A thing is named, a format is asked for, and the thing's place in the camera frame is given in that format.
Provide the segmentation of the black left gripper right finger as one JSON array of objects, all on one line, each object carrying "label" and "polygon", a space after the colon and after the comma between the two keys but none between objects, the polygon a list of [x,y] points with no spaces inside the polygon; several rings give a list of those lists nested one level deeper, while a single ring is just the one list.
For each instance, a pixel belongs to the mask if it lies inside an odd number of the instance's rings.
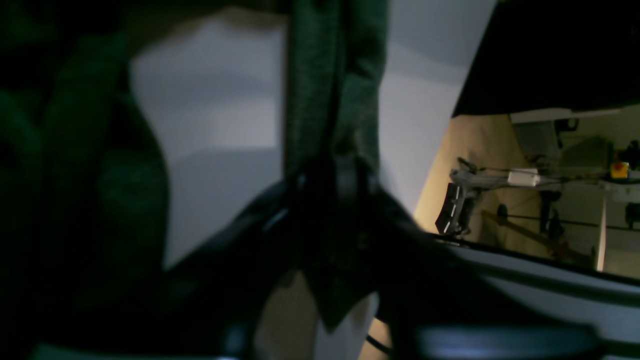
[{"label": "black left gripper right finger", "polygon": [[354,156],[330,158],[330,263],[346,280],[330,329],[376,292],[394,360],[599,360],[589,325],[546,316],[483,280],[423,231]]}]

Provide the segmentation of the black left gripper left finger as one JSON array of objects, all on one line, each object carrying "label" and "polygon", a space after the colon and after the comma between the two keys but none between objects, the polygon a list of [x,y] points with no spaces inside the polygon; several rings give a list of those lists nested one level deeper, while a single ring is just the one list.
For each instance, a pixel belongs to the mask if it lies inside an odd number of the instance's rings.
[{"label": "black left gripper left finger", "polygon": [[265,303],[293,269],[330,328],[330,168],[304,167],[268,187],[223,230],[169,270],[105,305],[35,321],[39,341],[115,356],[247,360]]}]

